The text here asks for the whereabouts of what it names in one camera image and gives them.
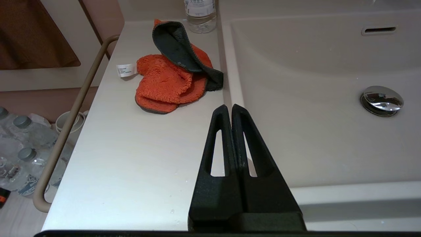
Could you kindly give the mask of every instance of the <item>sink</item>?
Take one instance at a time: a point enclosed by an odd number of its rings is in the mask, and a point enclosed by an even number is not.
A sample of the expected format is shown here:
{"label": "sink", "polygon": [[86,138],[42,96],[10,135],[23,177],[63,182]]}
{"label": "sink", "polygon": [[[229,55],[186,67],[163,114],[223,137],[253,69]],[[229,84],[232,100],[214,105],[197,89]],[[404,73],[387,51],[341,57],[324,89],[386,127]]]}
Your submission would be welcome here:
{"label": "sink", "polygon": [[[222,25],[224,99],[252,115],[310,230],[421,231],[421,8],[389,2],[330,12],[274,3],[269,17],[256,7]],[[368,112],[370,86],[405,105]]]}

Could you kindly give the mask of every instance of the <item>orange object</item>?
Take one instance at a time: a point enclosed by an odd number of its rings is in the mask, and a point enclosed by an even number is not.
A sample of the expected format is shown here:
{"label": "orange object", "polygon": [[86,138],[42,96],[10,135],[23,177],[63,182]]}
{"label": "orange object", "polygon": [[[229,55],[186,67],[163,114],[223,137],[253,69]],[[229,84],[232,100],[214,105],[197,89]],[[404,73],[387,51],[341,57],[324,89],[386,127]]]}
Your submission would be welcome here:
{"label": "orange object", "polygon": [[[192,48],[204,65],[212,67],[203,50],[194,45]],[[137,71],[143,79],[136,90],[135,100],[147,111],[169,113],[179,104],[196,101],[205,93],[205,74],[188,72],[161,54],[146,55],[137,60]]]}

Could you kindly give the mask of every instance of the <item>countertop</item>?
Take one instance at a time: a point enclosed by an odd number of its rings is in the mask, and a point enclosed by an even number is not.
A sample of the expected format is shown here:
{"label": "countertop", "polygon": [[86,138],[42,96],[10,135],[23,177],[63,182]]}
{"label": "countertop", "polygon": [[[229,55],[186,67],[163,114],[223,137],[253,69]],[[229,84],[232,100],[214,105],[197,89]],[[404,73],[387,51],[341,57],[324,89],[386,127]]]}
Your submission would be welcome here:
{"label": "countertop", "polygon": [[[142,76],[121,79],[116,65],[159,54],[152,28],[125,23],[43,230],[187,230],[211,115],[224,100],[207,92],[167,115],[137,106]],[[217,31],[188,34],[219,69]]]}

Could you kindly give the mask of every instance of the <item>sink drain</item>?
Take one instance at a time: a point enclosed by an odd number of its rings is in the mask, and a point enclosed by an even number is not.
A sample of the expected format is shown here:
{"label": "sink drain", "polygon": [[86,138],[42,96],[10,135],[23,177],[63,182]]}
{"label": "sink drain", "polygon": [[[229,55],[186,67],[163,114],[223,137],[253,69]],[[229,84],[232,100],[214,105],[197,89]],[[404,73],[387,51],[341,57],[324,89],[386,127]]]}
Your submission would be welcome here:
{"label": "sink drain", "polygon": [[402,97],[392,89],[384,86],[370,86],[360,96],[362,106],[382,117],[395,115],[403,107]]}

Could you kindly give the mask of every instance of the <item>white label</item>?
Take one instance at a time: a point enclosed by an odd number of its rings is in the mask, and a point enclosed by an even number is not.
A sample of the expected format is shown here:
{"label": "white label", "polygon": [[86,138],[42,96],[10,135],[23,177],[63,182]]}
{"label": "white label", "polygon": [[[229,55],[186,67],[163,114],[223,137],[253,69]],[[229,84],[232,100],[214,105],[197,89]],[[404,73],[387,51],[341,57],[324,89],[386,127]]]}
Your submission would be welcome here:
{"label": "white label", "polygon": [[119,77],[131,76],[137,73],[136,63],[117,65]]}
{"label": "white label", "polygon": [[184,0],[184,5],[189,16],[207,16],[216,11],[215,0]]}

